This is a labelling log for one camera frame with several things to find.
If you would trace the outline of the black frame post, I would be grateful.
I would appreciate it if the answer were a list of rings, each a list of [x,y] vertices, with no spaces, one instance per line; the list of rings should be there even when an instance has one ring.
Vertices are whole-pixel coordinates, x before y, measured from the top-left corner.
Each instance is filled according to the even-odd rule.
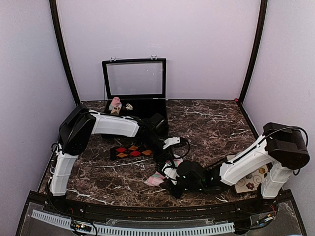
[[[59,13],[58,13],[58,8],[57,8],[57,1],[56,0],[49,0],[49,5],[50,5],[50,11],[51,11],[51,17],[52,17],[52,22],[53,22],[53,27],[54,27],[54,32],[55,32],[55,37],[60,53],[60,57],[62,60],[63,64],[63,69],[66,75],[67,83],[69,85],[70,91],[72,98],[75,102],[76,105],[78,105],[81,101],[79,98],[79,94],[74,82],[74,78],[70,69],[70,64],[68,61],[67,53],[66,53],[66,48],[63,40],[63,33],[62,33],[62,28],[59,20]]]
[[[254,41],[253,41],[253,46],[252,46],[252,52],[251,52],[248,68],[246,71],[246,75],[244,78],[244,82],[242,85],[242,89],[238,98],[238,105],[240,107],[243,106],[243,103],[245,101],[246,94],[249,89],[252,74],[254,71],[256,59],[258,56],[258,51],[259,51],[259,47],[261,43],[261,38],[262,38],[263,28],[264,28],[264,23],[265,23],[265,18],[266,18],[267,5],[268,5],[268,0],[260,1],[260,8],[259,8],[257,26],[256,26],[255,36],[254,36]]]

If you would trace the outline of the left black frame post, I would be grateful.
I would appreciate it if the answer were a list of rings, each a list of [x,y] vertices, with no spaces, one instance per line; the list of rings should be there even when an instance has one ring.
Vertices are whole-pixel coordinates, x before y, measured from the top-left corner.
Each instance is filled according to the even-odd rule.
[[[63,33],[62,33],[62,28],[59,20],[59,13],[58,13],[58,8],[57,8],[57,1],[56,0],[49,0],[49,5],[50,5],[50,11],[51,11],[51,17],[52,17],[52,22],[53,22],[53,27],[54,27],[54,32],[55,32],[55,37],[60,53],[60,57],[62,60],[63,64],[63,69],[66,75],[67,83],[69,85],[70,91],[72,98],[75,102],[76,105],[78,105],[81,101],[79,98],[79,94],[74,82],[74,78],[70,69],[70,64],[68,61],[67,53],[66,53],[66,48],[63,40]]]

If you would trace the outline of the floral patterned mat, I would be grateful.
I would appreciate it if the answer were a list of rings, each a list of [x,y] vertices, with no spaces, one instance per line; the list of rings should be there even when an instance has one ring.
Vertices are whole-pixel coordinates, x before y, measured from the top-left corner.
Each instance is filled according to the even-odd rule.
[[[235,185],[228,186],[236,194],[256,192],[258,186],[263,182],[269,172],[268,165],[263,165],[257,170],[240,179]]]

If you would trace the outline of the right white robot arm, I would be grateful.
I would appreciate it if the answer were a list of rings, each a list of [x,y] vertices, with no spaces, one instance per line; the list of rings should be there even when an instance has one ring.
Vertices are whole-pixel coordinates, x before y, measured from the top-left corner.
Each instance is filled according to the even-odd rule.
[[[308,135],[303,128],[269,122],[251,146],[214,168],[202,167],[195,161],[182,161],[178,165],[158,164],[157,171],[170,181],[170,193],[180,198],[185,191],[219,194],[271,163],[270,172],[258,187],[260,194],[251,203],[255,213],[262,213],[288,179],[308,164],[307,145]]]

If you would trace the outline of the pink patterned sock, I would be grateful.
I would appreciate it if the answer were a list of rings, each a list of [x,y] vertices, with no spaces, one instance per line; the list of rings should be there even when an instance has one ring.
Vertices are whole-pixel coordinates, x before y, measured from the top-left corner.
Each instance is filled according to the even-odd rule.
[[[176,166],[178,167],[181,163],[183,162],[183,159],[177,159],[176,160]],[[163,176],[161,174],[159,174],[157,171],[150,176],[144,183],[148,186],[159,186],[160,184],[162,184],[163,182],[165,182],[166,180],[170,180],[168,179],[166,176]]]

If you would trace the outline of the right black frame post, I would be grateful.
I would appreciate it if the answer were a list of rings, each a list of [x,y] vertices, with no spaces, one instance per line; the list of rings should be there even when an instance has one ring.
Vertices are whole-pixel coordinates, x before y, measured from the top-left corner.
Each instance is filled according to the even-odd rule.
[[[249,89],[252,74],[254,71],[256,59],[258,56],[258,51],[259,51],[259,47],[261,43],[261,38],[262,38],[263,28],[264,28],[264,23],[265,23],[265,18],[266,18],[267,5],[268,5],[268,0],[260,1],[260,8],[259,8],[257,26],[256,26],[255,36],[254,36],[254,41],[253,41],[253,46],[252,46],[252,52],[251,52],[248,68],[246,71],[246,75],[244,78],[244,82],[242,85],[242,89],[238,98],[238,105],[240,107],[243,106],[243,103],[245,101],[246,94]]]

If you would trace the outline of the black front rail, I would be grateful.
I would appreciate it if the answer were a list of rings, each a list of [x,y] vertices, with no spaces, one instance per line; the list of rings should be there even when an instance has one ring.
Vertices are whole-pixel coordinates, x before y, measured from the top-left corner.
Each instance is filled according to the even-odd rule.
[[[270,204],[258,206],[256,198],[241,200],[237,202],[211,204],[203,206],[188,207],[135,207],[135,206],[110,206],[93,204],[62,198],[57,201],[48,201],[45,194],[30,191],[24,208],[31,203],[39,205],[52,213],[63,213],[74,216],[76,219],[87,219],[96,222],[104,222],[106,219],[127,220],[189,220],[199,218],[215,218],[216,220],[240,221],[258,213],[276,212],[277,215],[288,211],[294,217],[298,216],[298,209],[293,199],[292,192],[284,190],[274,203],[274,209]]]

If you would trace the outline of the black argyle sock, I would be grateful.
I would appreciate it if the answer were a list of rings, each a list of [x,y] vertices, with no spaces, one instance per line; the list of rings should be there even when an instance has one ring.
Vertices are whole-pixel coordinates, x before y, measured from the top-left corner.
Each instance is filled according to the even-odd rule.
[[[152,151],[146,146],[124,146],[124,147],[113,147],[110,149],[110,160],[116,161],[126,158],[136,158],[142,156],[150,156]]]

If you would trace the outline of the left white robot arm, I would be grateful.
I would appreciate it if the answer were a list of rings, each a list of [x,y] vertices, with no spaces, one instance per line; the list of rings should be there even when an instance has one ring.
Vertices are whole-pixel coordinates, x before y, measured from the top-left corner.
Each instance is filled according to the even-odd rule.
[[[102,134],[138,138],[153,152],[156,163],[172,160],[170,147],[180,142],[179,137],[167,137],[168,123],[160,114],[151,118],[122,117],[89,110],[79,104],[59,128],[58,141],[52,144],[57,154],[57,163],[49,182],[50,193],[54,196],[50,206],[58,214],[69,211],[69,202],[61,196],[66,194],[67,183],[74,162],[86,149],[91,135]]]

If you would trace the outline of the small circuit board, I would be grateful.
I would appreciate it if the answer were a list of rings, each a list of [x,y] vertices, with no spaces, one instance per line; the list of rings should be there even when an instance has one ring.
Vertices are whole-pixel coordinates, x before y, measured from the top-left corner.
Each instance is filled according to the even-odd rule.
[[[75,232],[85,233],[89,233],[92,230],[90,225],[87,225],[86,223],[80,221],[71,221],[70,228]]]

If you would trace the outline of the rolled pink sock in box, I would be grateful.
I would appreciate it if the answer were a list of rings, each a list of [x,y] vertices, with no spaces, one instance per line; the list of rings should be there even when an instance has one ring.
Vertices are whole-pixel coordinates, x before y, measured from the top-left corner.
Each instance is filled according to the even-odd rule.
[[[114,97],[110,103],[110,114],[118,116],[121,110],[122,104],[119,97]]]

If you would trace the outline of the black display box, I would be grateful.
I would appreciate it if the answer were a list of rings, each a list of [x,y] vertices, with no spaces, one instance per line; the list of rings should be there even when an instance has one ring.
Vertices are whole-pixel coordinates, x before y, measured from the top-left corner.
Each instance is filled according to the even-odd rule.
[[[103,61],[107,103],[105,113],[114,97],[119,97],[121,116],[136,116],[140,119],[161,114],[168,122],[166,109],[166,58],[116,59]],[[126,104],[133,110],[126,109]]]

